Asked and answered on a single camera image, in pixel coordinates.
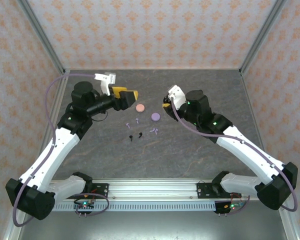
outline purple disc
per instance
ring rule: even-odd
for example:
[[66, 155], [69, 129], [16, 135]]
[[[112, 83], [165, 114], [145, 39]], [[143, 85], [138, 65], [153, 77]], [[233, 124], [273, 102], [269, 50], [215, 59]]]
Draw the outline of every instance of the purple disc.
[[151, 119], [153, 120], [153, 121], [155, 121], [155, 122], [157, 122], [157, 121], [159, 121], [160, 120], [160, 114], [159, 113], [153, 113], [152, 115], [151, 115]]

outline gray table surface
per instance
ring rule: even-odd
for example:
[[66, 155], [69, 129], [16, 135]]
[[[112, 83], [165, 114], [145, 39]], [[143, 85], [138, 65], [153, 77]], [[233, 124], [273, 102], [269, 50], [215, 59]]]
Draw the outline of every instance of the gray table surface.
[[[80, 171], [98, 178], [214, 178], [220, 171], [253, 176], [240, 160], [193, 134], [170, 118], [162, 108], [164, 96], [172, 85], [187, 93], [201, 89], [216, 113], [231, 120], [252, 142], [260, 146], [248, 99], [237, 70], [72, 70], [70, 73], [116, 73], [116, 86], [138, 90], [139, 98], [129, 109], [108, 111], [105, 121], [92, 127], [69, 153], [54, 179], [66, 179]], [[100, 91], [100, 82], [86, 77], [70, 77], [58, 119], [71, 102], [74, 85], [91, 81]], [[144, 104], [139, 113], [135, 107]], [[151, 120], [159, 113], [158, 122]], [[95, 116], [102, 119], [104, 115]], [[150, 132], [158, 129], [158, 134]]]

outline cable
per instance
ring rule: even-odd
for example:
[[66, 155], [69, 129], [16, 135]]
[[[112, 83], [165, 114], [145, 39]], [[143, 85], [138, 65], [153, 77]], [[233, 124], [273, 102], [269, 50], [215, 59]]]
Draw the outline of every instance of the cable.
[[237, 194], [237, 193], [235, 193], [235, 192], [232, 192], [232, 193], [231, 193], [231, 202], [232, 202], [232, 200], [233, 200], [233, 198], [234, 198], [234, 195], [236, 195], [236, 196], [240, 199], [240, 201], [242, 202], [242, 199], [241, 199], [240, 195]]
[[[85, 215], [86, 217], [94, 216], [94, 215], [98, 215], [98, 214], [102, 214], [102, 213], [104, 213], [104, 212], [109, 208], [109, 206], [110, 206], [109, 199], [108, 199], [106, 196], [103, 196], [103, 195], [98, 194], [98, 193], [80, 193], [80, 194], [75, 194], [75, 195], [73, 195], [73, 196], [74, 196], [74, 197], [80, 197], [80, 196], [84, 196], [84, 195], [100, 197], [100, 198], [105, 199], [106, 202], [107, 202], [107, 206], [106, 206], [103, 210], [97, 211], [97, 212], [94, 212], [94, 213], [90, 213], [90, 214], [88, 214], [88, 215]], [[77, 205], [76, 208], [75, 208], [75, 213], [76, 213], [77, 215], [79, 215], [79, 216], [80, 216], [81, 214], [78, 212], [78, 208], [81, 207], [81, 206], [80, 206], [80, 205]]]
[[50, 88], [52, 87], [53, 84], [55, 84], [57, 81], [59, 81], [60, 79], [63, 79], [65, 77], [87, 77], [87, 78], [94, 78], [95, 75], [92, 75], [92, 74], [81, 74], [81, 73], [71, 73], [71, 74], [64, 74], [62, 76], [59, 76], [57, 78], [55, 78], [51, 83], [50, 85], [47, 87], [46, 91], [45, 91], [45, 95], [44, 95], [44, 107], [45, 107], [45, 115], [48, 119], [48, 123], [49, 123], [49, 126], [52, 130], [52, 145], [49, 149], [49, 152], [47, 153], [47, 155], [45, 156], [45, 158], [42, 160], [42, 162], [36, 167], [36, 169], [31, 173], [31, 175], [28, 177], [27, 180], [25, 180], [24, 184], [21, 186], [18, 194], [16, 195], [16, 198], [15, 198], [15, 202], [14, 202], [14, 205], [13, 205], [13, 210], [12, 210], [12, 220], [13, 220], [13, 223], [15, 226], [17, 227], [22, 227], [24, 225], [26, 225], [27, 223], [29, 223], [34, 217], [32, 216], [30, 219], [28, 219], [27, 221], [23, 222], [23, 223], [18, 223], [17, 221], [17, 206], [18, 206], [18, 203], [20, 201], [20, 197], [22, 195], [22, 193], [24, 192], [27, 184], [30, 182], [30, 180], [32, 179], [32, 176], [34, 176], [37, 171], [45, 164], [45, 162], [47, 161], [47, 159], [50, 157], [52, 151], [54, 150], [55, 148], [55, 144], [56, 144], [56, 132], [55, 132], [55, 127], [54, 127], [54, 124], [52, 123], [51, 119], [50, 119], [50, 116], [49, 116], [49, 111], [48, 111], [48, 93], [50, 91]]
[[106, 114], [106, 116], [102, 120], [94, 120], [93, 118], [91, 118], [91, 119], [92, 119], [92, 121], [95, 121], [95, 122], [102, 122], [102, 121], [106, 120], [106, 118], [108, 117], [108, 111], [105, 111], [105, 114]]
[[[236, 141], [239, 141], [239, 142], [243, 142], [245, 145], [247, 145], [249, 148], [251, 148], [252, 150], [254, 150], [257, 154], [259, 154], [268, 164], [270, 165], [274, 165], [273, 162], [271, 160], [269, 160], [266, 156], [264, 156], [262, 154], [262, 152], [260, 152], [256, 147], [254, 147], [253, 145], [251, 145], [250, 143], [246, 142], [246, 141], [243, 141], [242, 139], [240, 139], [239, 137], [236, 137], [236, 136], [230, 136], [230, 135], [222, 135], [222, 134], [209, 134], [209, 133], [203, 133], [203, 132], [199, 132], [199, 131], [196, 131], [194, 129], [192, 129], [191, 127], [187, 126], [183, 120], [181, 120], [181, 118], [179, 117], [178, 113], [177, 113], [177, 110], [176, 110], [176, 106], [174, 104], [174, 98], [172, 97], [171, 98], [171, 105], [172, 105], [172, 110], [173, 110], [173, 113], [176, 117], [176, 119], [186, 128], [188, 129], [189, 131], [195, 133], [195, 134], [198, 134], [200, 136], [204, 136], [204, 137], [212, 137], [212, 138], [228, 138], [228, 139], [233, 139], [233, 140], [236, 140]], [[274, 165], [273, 167], [281, 176], [282, 178], [284, 179], [284, 181], [286, 182], [286, 184], [288, 185], [289, 187], [289, 190], [292, 194], [292, 198], [293, 198], [293, 201], [294, 201], [294, 207], [293, 208], [288, 208], [284, 205], [282, 205], [281, 207], [285, 210], [288, 210], [290, 212], [295, 212], [297, 211], [298, 209], [298, 200], [297, 200], [297, 196], [296, 196], [296, 193], [295, 193], [295, 190], [294, 188], [292, 187], [289, 179], [287, 178], [287, 176], [276, 166]]]
[[237, 213], [241, 212], [243, 209], [245, 209], [247, 207], [247, 205], [248, 205], [249, 202], [250, 202], [250, 195], [248, 196], [245, 204], [239, 210], [233, 211], [233, 212], [229, 212], [229, 213], [223, 213], [223, 214], [220, 214], [220, 215], [227, 216], [227, 215], [237, 214]]

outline enclosure wall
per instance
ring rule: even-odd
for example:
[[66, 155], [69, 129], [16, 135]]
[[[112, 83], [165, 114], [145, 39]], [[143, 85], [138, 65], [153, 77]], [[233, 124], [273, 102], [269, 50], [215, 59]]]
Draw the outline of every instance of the enclosure wall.
[[12, 209], [5, 185], [35, 161], [47, 125], [43, 94], [58, 75], [17, 1], [1, 0], [0, 239]]
[[300, 0], [286, 3], [244, 81], [266, 150], [299, 168], [300, 225]]
[[29, 2], [66, 69], [238, 69], [276, 1]]

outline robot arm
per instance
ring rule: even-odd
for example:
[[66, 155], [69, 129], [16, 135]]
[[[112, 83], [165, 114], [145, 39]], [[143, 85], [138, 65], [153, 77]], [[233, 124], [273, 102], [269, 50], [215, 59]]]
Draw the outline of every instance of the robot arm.
[[[291, 192], [275, 167], [285, 174], [293, 189], [297, 184], [298, 168], [291, 162], [283, 164], [271, 157], [247, 139], [226, 117], [212, 112], [208, 98], [202, 90], [193, 90], [184, 94], [177, 85], [169, 89], [168, 95], [163, 99], [163, 108], [170, 117], [178, 120], [173, 112], [172, 100], [181, 119], [195, 125], [200, 133], [207, 134], [206, 138], [234, 154], [257, 176], [238, 176], [223, 171], [212, 181], [215, 184], [214, 189], [227, 193], [257, 196], [267, 207], [279, 209]], [[222, 137], [223, 135], [237, 137], [241, 141]], [[269, 164], [260, 154], [244, 143], [252, 145], [273, 164]]]
[[87, 81], [79, 82], [74, 86], [71, 93], [72, 103], [57, 124], [56, 141], [49, 157], [43, 163], [53, 145], [52, 140], [18, 180], [11, 178], [6, 184], [5, 188], [13, 206], [21, 187], [28, 179], [30, 180], [21, 194], [17, 208], [39, 220], [49, 215], [55, 203], [75, 194], [91, 192], [92, 178], [80, 172], [73, 173], [68, 179], [59, 183], [50, 185], [50, 182], [68, 153], [91, 127], [92, 116], [104, 114], [109, 109], [125, 110], [138, 99], [137, 91], [127, 90], [125, 87], [109, 87], [109, 84], [115, 83], [115, 77], [113, 73], [95, 75], [95, 79], [101, 81], [102, 95]]

